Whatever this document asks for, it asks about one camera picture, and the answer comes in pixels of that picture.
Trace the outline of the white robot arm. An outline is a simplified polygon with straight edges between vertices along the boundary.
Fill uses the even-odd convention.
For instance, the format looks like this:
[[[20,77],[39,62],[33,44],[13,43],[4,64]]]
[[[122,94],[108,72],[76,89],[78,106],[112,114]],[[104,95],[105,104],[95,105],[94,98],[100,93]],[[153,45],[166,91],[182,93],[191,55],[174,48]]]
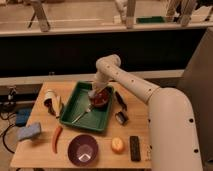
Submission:
[[[120,68],[118,55],[96,61],[93,87],[103,89],[117,81],[148,105],[152,171],[203,171],[193,108],[175,88],[160,86]]]

